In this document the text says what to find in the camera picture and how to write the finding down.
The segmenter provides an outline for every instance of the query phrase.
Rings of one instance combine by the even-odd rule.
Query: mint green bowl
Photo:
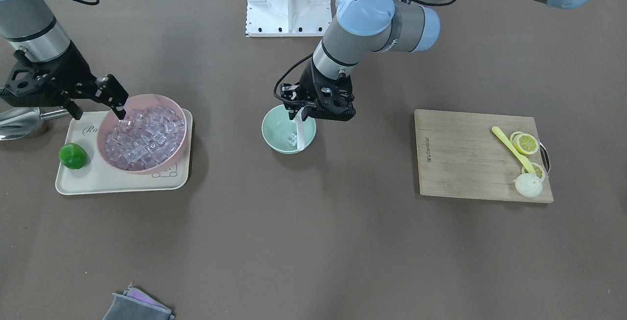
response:
[[[305,148],[307,148],[315,137],[315,120],[307,118],[303,125],[305,127]],[[264,140],[276,152],[288,155],[300,152],[287,142],[287,138],[292,133],[296,134],[296,121],[289,120],[288,112],[283,105],[271,109],[262,121]]]

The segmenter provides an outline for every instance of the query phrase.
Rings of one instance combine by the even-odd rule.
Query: folded towel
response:
[[[174,320],[168,307],[132,285],[113,296],[114,302],[102,320]]]

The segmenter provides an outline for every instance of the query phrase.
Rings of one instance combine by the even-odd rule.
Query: robotic arm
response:
[[[123,119],[128,93],[113,75],[92,75],[44,0],[0,0],[0,33],[18,60],[0,90],[9,105],[60,106],[78,120],[83,112],[72,99],[91,99]]]
[[[282,84],[280,96],[275,94],[289,110],[289,118],[293,119],[301,108],[303,120],[312,117],[348,121],[354,117],[350,75],[363,56],[368,51],[428,50],[439,36],[439,18],[424,5],[452,2],[447,1],[336,0],[336,16],[307,62],[300,81]],[[588,0],[535,1],[573,9]]]

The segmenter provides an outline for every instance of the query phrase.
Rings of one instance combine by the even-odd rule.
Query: yellow handle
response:
[[[507,138],[503,130],[501,130],[501,128],[499,128],[498,126],[493,126],[492,132],[494,133],[494,135],[496,135],[499,138],[499,140],[505,146],[507,146],[507,148],[511,151],[511,153],[516,156],[516,158],[520,161],[520,163],[522,163],[522,166],[524,166],[527,172],[535,173],[535,170],[533,169],[531,162],[529,162],[529,159],[519,154],[518,151],[516,151],[516,149],[513,147],[513,145],[511,144],[511,142],[509,141],[509,139]]]

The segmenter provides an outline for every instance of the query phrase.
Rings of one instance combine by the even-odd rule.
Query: green lime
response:
[[[87,164],[87,152],[81,146],[70,142],[59,150],[59,159],[63,166],[70,170],[78,170]]]

